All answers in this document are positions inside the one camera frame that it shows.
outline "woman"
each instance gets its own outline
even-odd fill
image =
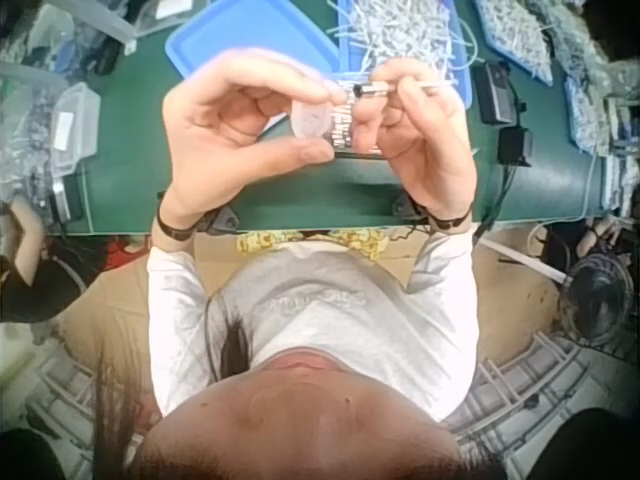
[[[36,344],[100,273],[145,253],[123,253],[114,237],[47,238],[42,219],[20,195],[0,208],[0,323],[30,324]]]
[[[467,393],[478,325],[476,170],[460,98],[416,84],[434,75],[391,60],[373,80],[398,82],[397,94],[354,112],[357,150],[377,143],[444,232],[423,247],[406,290],[341,247],[302,242],[254,259],[208,301],[194,225],[249,183],[330,162],[319,138],[256,141],[292,99],[338,105],[346,95],[256,50],[221,55],[167,95],[173,180],[148,263],[163,418],[123,472],[127,422],[99,412],[95,478],[506,478],[493,461],[463,462],[438,423]]]

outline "white long-sleeve shirt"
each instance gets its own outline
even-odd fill
[[[204,322],[217,368],[215,349],[233,315],[247,332],[252,367],[289,348],[316,348],[444,419],[467,394],[476,364],[471,251],[471,233],[434,234],[405,289],[344,247],[284,244],[254,259],[208,304],[190,255],[152,249],[149,341],[162,414],[207,386]]]

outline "green workbench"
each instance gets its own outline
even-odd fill
[[[321,29],[336,24],[336,13],[324,1],[294,3]],[[480,43],[479,55],[497,59],[483,41],[476,12],[466,0],[456,1]],[[170,162],[162,127],[165,93],[181,79],[164,53],[171,31],[138,42],[137,51],[118,61],[108,77],[90,79],[101,95],[98,155],[79,168],[85,218],[68,226],[71,234],[148,232],[157,193],[166,189]],[[522,123],[534,134],[532,168],[519,169],[499,217],[503,221],[551,219],[582,213],[590,158],[569,142],[564,75],[554,67],[550,88],[514,68],[512,80],[528,111]],[[493,205],[502,184],[496,163],[498,129],[480,121],[477,102],[468,111],[471,140],[479,148],[474,218]],[[269,134],[287,132],[286,122]],[[599,211],[602,169],[596,166],[588,213]],[[232,203],[243,230],[331,228],[398,225],[391,205],[402,189],[386,162],[352,158],[308,168],[252,185]]]

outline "black fan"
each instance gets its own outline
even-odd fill
[[[593,253],[576,263],[560,292],[560,320],[567,335],[597,347],[613,339],[627,320],[633,282],[622,263]]]

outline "black wristband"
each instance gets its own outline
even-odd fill
[[[438,217],[436,217],[435,215],[433,215],[431,212],[429,212],[429,209],[422,207],[425,211],[425,213],[429,216],[429,218],[431,220],[433,220],[433,223],[436,224],[436,226],[440,229],[440,230],[450,230],[452,228],[456,228],[459,227],[460,225],[462,225],[462,222],[464,222],[467,217],[469,216],[469,214],[471,213],[471,209],[473,208],[473,205],[469,206],[469,210],[467,210],[467,213],[465,213],[462,217],[460,218],[452,218],[449,220],[442,220]]]
[[[178,242],[186,242],[187,240],[189,240],[193,236],[196,229],[198,228],[198,224],[200,223],[200,220],[198,220],[192,227],[186,228],[186,229],[170,227],[169,225],[164,223],[162,221],[162,218],[160,217],[161,206],[162,206],[162,202],[160,202],[160,205],[158,205],[158,210],[156,211],[156,220],[158,221],[158,226],[160,227],[160,230],[162,230],[162,233],[164,233],[167,237],[172,238]]]

